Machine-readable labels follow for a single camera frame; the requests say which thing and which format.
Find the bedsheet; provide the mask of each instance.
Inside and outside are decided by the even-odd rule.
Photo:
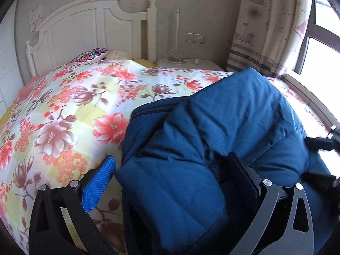
[[[96,168],[106,154],[120,167],[121,146],[131,112],[159,99],[185,96],[232,73],[151,68],[134,61],[67,64],[31,79],[19,92],[0,135],[0,218],[28,254],[34,199],[41,184],[66,186]],[[327,135],[317,115],[283,81],[268,78],[286,97],[309,136]],[[321,152],[331,173],[340,159]],[[89,212],[108,242],[125,254],[121,187],[113,178],[98,206]],[[83,247],[68,213],[64,217]]]

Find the window frame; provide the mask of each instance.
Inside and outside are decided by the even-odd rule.
[[[331,31],[316,24],[315,0],[312,1],[312,8],[310,10],[305,38],[302,41],[300,53],[294,70],[299,75],[301,74],[303,64],[305,63],[310,38],[313,38],[340,53],[340,36],[337,36],[335,33],[332,33]]]
[[[328,0],[331,4],[332,8],[337,8],[334,6],[331,0]],[[325,28],[318,26],[316,24],[316,2],[312,1],[312,8],[310,12],[310,16],[307,24],[307,31],[305,38],[302,42],[300,52],[298,55],[298,59],[296,62],[295,70],[288,71],[283,81],[288,84],[305,102],[306,104],[314,110],[314,112],[319,116],[319,118],[324,122],[326,128],[330,130],[333,125],[337,127],[340,126],[340,120],[338,121],[334,115],[329,111],[329,109],[310,91],[308,90],[302,83],[300,79],[300,74],[302,71],[303,64],[306,59],[308,43],[310,38],[313,38],[332,49],[336,50],[340,53],[340,37],[336,34],[332,33]]]

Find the curtain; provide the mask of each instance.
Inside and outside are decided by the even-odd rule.
[[[295,67],[312,0],[241,0],[227,71],[282,77]]]

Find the wall outlet panel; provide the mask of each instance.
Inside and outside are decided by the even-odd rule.
[[[185,34],[185,41],[186,42],[192,42],[192,43],[204,44],[205,43],[205,35],[186,33]]]

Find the wall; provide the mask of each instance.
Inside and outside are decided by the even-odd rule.
[[[15,24],[15,44],[18,63],[24,83],[31,78],[26,59],[26,41],[33,46],[38,33],[29,33],[28,13],[42,3],[42,19],[58,8],[74,0],[18,0]],[[120,7],[126,12],[146,11],[148,0],[121,0]],[[179,51],[181,57],[190,57],[192,52],[202,54],[225,68],[232,43],[240,0],[157,0],[157,58],[162,58],[174,47],[173,31],[175,11],[181,9]],[[205,44],[185,42],[186,32],[206,35]]]

